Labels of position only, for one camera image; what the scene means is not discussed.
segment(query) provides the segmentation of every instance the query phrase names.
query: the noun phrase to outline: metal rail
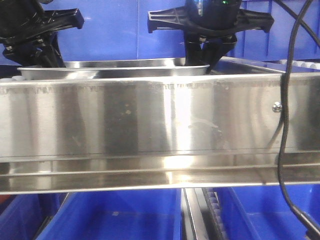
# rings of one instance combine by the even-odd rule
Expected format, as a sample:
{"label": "metal rail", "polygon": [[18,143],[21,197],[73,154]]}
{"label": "metal rail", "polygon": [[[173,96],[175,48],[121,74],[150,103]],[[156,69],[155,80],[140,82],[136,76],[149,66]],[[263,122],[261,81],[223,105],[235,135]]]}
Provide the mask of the metal rail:
{"label": "metal rail", "polygon": [[[0,193],[277,184],[282,71],[225,61],[239,74],[1,82]],[[320,73],[289,92],[285,179],[320,183]]]}

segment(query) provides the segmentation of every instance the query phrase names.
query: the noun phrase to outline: plastic bin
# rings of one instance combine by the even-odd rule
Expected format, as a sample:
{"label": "plastic bin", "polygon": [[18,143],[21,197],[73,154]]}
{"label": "plastic bin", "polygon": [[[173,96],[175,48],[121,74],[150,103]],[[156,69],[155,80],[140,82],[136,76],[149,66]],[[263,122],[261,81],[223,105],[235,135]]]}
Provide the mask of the plastic bin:
{"label": "plastic bin", "polygon": [[[293,11],[298,13],[305,1],[284,0]],[[271,13],[274,24],[270,33],[248,30],[237,34],[238,42],[228,56],[259,61],[286,59],[290,32],[295,20],[272,0],[243,0],[241,8],[252,11]],[[320,29],[320,1],[313,1],[304,21],[315,33]],[[320,49],[313,39],[301,27],[298,31],[294,59],[319,59]]]}
{"label": "plastic bin", "polygon": [[[320,185],[287,186],[293,202],[320,223]],[[302,240],[279,186],[217,188],[221,218],[230,240]]]}
{"label": "plastic bin", "polygon": [[17,195],[0,214],[0,239],[32,240],[43,221],[38,195]]}
{"label": "plastic bin", "polygon": [[180,205],[177,189],[74,193],[37,240],[178,240]]}

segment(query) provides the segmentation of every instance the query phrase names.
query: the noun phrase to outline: stainless steel side rail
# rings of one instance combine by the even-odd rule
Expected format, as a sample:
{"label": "stainless steel side rail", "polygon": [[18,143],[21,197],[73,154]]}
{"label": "stainless steel side rail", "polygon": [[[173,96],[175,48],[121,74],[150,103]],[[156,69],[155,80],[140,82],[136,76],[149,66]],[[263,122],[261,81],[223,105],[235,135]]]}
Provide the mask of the stainless steel side rail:
{"label": "stainless steel side rail", "polygon": [[[282,72],[243,67],[0,82],[0,194],[278,184]],[[319,92],[320,73],[292,74],[288,184],[320,183]]]}

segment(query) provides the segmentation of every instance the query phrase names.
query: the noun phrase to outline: blue wall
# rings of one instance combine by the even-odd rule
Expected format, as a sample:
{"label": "blue wall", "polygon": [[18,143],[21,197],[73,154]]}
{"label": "blue wall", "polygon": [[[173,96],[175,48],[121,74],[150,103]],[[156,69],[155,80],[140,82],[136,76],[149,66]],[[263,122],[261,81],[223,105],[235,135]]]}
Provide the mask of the blue wall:
{"label": "blue wall", "polygon": [[[298,12],[304,0],[285,1]],[[147,12],[183,6],[185,0],[54,0],[43,5],[47,10],[79,8],[83,29],[59,32],[59,45],[65,61],[123,60],[183,57],[180,30],[147,29]],[[252,60],[278,60],[287,57],[293,19],[271,0],[243,1],[243,8],[269,12],[275,18],[270,34],[250,30],[239,33],[238,44],[230,56]],[[305,20],[316,33],[320,29],[320,2],[314,1]],[[296,59],[320,58],[313,40],[299,30]],[[14,64],[0,57],[0,64]]]}

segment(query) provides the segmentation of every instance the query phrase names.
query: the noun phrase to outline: black mount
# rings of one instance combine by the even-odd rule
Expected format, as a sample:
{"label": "black mount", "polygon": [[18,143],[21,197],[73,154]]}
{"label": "black mount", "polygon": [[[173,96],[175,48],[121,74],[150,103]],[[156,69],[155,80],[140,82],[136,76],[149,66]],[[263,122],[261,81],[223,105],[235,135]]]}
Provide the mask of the black mount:
{"label": "black mount", "polygon": [[44,11],[36,0],[4,0],[0,4],[5,11],[3,15],[0,12],[0,43],[7,59],[23,66],[65,66],[57,31],[82,28],[84,18],[77,8]]}
{"label": "black mount", "polygon": [[202,27],[192,21],[190,9],[186,6],[163,11],[148,12],[148,31],[183,30],[186,65],[210,64],[208,72],[232,50],[237,38],[235,33],[245,30],[263,30],[268,33],[274,23],[269,13],[239,9],[235,23],[227,29]]}

